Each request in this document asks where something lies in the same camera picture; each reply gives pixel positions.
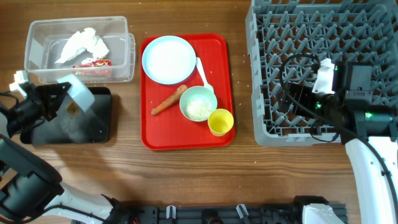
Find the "brown food scrap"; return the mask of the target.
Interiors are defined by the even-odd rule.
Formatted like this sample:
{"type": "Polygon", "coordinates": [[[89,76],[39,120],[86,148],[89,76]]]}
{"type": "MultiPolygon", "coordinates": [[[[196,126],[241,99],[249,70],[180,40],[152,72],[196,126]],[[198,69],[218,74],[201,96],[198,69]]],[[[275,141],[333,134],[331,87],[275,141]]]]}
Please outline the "brown food scrap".
{"type": "Polygon", "coordinates": [[[80,107],[75,103],[70,103],[67,108],[67,113],[69,116],[79,116],[80,115],[80,107]]]}

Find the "light blue bowl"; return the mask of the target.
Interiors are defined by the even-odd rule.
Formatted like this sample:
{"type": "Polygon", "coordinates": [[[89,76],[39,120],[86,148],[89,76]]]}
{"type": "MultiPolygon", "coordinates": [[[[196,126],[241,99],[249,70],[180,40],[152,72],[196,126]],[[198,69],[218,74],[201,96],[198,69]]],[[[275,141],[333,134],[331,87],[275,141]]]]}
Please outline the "light blue bowl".
{"type": "Polygon", "coordinates": [[[71,84],[67,93],[82,111],[86,112],[95,102],[95,97],[92,92],[89,91],[88,87],[76,75],[67,75],[59,78],[57,82],[71,84]]]}

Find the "red snack wrapper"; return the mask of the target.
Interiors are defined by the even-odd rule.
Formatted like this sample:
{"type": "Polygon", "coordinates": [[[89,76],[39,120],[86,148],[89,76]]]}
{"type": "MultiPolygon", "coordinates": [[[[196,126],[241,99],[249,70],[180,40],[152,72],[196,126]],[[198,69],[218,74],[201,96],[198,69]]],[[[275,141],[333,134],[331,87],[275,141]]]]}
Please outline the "red snack wrapper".
{"type": "MultiPolygon", "coordinates": [[[[95,67],[110,67],[112,66],[112,62],[110,59],[92,59],[87,58],[82,61],[81,65],[74,65],[73,68],[95,68],[95,67]]],[[[83,70],[80,72],[76,72],[77,75],[93,75],[99,77],[111,77],[112,71],[110,69],[101,69],[101,70],[83,70]]]]}

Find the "white napkin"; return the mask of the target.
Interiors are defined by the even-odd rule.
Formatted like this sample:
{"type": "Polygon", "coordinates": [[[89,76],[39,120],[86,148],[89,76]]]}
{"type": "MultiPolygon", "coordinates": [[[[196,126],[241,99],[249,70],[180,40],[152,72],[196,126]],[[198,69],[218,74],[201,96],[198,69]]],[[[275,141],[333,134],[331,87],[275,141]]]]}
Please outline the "white napkin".
{"type": "Polygon", "coordinates": [[[91,53],[92,57],[84,59],[82,64],[104,59],[109,54],[106,44],[100,36],[96,35],[96,30],[92,27],[85,28],[83,32],[74,33],[67,40],[60,58],[55,63],[65,63],[86,51],[91,53]]]}

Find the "white rice pile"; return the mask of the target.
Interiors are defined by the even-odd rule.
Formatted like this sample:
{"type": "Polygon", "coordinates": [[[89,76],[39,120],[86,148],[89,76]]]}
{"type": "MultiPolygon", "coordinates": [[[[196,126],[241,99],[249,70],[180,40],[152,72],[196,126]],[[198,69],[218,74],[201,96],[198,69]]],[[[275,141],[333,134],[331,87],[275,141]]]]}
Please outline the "white rice pile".
{"type": "Polygon", "coordinates": [[[213,107],[207,98],[191,98],[183,108],[186,117],[192,121],[207,120],[213,112],[213,107]]]}

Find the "green bowl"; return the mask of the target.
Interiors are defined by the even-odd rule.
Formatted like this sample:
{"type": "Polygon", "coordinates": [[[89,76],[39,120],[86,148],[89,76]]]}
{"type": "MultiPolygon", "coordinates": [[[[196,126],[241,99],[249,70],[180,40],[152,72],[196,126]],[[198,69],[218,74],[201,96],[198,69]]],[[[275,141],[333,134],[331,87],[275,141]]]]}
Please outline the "green bowl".
{"type": "Polygon", "coordinates": [[[218,107],[218,101],[217,101],[217,98],[214,93],[212,93],[210,90],[206,89],[203,86],[193,86],[193,87],[190,87],[189,89],[187,89],[180,98],[179,107],[180,107],[180,111],[182,112],[184,117],[186,117],[186,115],[183,112],[183,108],[187,104],[188,100],[191,98],[207,98],[207,99],[209,99],[209,101],[211,102],[212,107],[213,107],[213,112],[218,107]]]}

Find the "orange carrot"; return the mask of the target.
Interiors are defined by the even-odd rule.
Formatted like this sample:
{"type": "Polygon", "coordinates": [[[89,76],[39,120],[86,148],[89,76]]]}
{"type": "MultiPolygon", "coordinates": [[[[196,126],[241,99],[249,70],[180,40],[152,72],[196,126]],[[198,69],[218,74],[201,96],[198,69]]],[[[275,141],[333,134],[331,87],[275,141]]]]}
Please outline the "orange carrot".
{"type": "Polygon", "coordinates": [[[187,89],[186,85],[180,85],[174,93],[151,111],[151,115],[157,115],[176,104],[187,89]]]}

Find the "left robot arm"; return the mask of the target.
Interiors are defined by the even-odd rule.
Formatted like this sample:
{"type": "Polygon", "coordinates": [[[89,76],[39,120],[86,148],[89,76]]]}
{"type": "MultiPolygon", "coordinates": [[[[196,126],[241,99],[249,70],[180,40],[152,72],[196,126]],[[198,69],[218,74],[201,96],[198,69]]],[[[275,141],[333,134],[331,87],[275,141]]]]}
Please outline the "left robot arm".
{"type": "Polygon", "coordinates": [[[60,216],[73,223],[126,223],[128,215],[120,202],[105,195],[93,195],[63,182],[49,163],[11,140],[40,118],[47,121],[71,90],[72,82],[35,86],[24,83],[24,101],[11,109],[1,108],[1,174],[13,169],[16,174],[1,187],[1,222],[29,223],[41,216],[60,216]]]}

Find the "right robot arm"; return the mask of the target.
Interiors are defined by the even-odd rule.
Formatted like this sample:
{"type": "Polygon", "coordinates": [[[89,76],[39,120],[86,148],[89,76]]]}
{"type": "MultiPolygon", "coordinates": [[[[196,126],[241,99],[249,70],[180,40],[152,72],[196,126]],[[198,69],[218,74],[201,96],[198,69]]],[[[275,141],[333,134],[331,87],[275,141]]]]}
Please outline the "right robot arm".
{"type": "Polygon", "coordinates": [[[372,103],[371,64],[326,58],[312,70],[312,87],[279,79],[282,101],[337,130],[354,171],[361,221],[397,223],[397,121],[391,107],[372,103]]]}

